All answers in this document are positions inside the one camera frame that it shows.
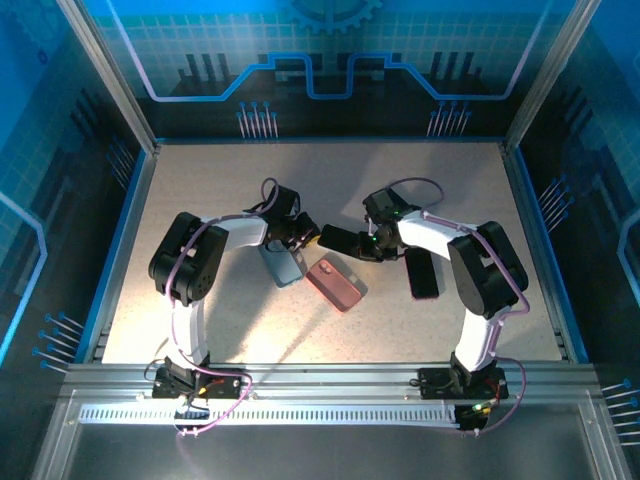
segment table surface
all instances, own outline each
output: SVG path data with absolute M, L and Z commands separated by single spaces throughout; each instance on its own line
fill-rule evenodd
M 392 180 L 426 176 L 445 190 L 432 213 L 453 220 L 500 223 L 529 275 L 531 312 L 509 320 L 498 352 L 521 360 L 560 360 L 549 314 L 509 182 L 495 144 L 323 142 L 163 146 L 153 177 L 104 363 L 148 363 L 166 352 L 169 311 L 147 268 L 175 216 L 217 217 L 260 201 L 275 177 L 298 191 L 302 209 L 322 227 L 366 229 L 362 200 Z M 420 182 L 394 187 L 426 204 L 435 189 Z M 340 363 L 447 361 L 458 343 L 464 306 L 451 265 L 434 256 L 441 295 L 412 300 L 404 261 L 372 264 L 318 245 L 302 251 L 306 272 L 329 255 L 365 293 L 340 314 L 302 280 L 278 289 L 256 248 L 227 252 L 205 303 L 213 362 Z

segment smartphone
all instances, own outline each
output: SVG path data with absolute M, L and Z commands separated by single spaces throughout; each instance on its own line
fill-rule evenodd
M 267 270 L 278 288 L 288 287 L 301 280 L 302 270 L 293 253 L 287 251 L 279 240 L 258 247 Z
M 411 296 L 416 300 L 438 298 L 438 280 L 433 269 L 431 252 L 423 248 L 408 248 L 404 261 L 409 274 Z
M 362 298 L 360 290 L 324 258 L 309 269 L 307 279 L 341 313 L 348 312 Z
M 318 245 L 321 247 L 353 258 L 358 258 L 359 243 L 357 233 L 333 225 L 325 225 L 318 239 Z

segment enclosure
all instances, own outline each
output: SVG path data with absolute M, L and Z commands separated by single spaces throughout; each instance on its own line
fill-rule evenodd
M 639 5 L 0 0 L 0 13 L 6 478 L 640 475 Z M 438 298 L 415 300 L 403 259 L 311 242 L 302 274 L 327 259 L 361 300 L 341 313 L 307 280 L 278 288 L 264 252 L 225 253 L 206 347 L 253 386 L 226 424 L 176 436 L 175 403 L 147 380 L 173 321 L 149 264 L 180 212 L 241 213 L 268 177 L 320 229 L 371 236 L 363 200 L 410 177 L 444 199 L 394 187 L 408 203 L 504 228 L 531 306 L 497 345 L 528 379 L 500 365 L 507 410 L 526 387 L 504 426 L 429 428 L 472 403 L 409 384 L 461 337 L 447 258 L 433 258 Z

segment black smartphone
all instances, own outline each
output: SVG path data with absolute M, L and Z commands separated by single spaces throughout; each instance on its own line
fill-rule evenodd
M 353 258 L 358 258 L 358 234 L 343 228 L 325 225 L 322 233 L 320 233 L 318 245 Z
M 440 292 L 431 252 L 423 248 L 407 248 L 404 261 L 409 274 L 411 296 L 416 300 L 438 298 Z

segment gear graphic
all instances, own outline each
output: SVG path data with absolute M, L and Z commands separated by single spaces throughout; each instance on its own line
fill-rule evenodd
M 11 13 L 39 47 L 51 42 L 60 28 L 60 13 L 54 0 L 0 0 L 0 12 Z
M 347 33 L 349 27 L 358 28 L 362 20 L 371 20 L 374 8 L 382 7 L 380 0 L 280 0 L 281 8 L 300 28 L 309 27 L 313 33 L 336 31 Z

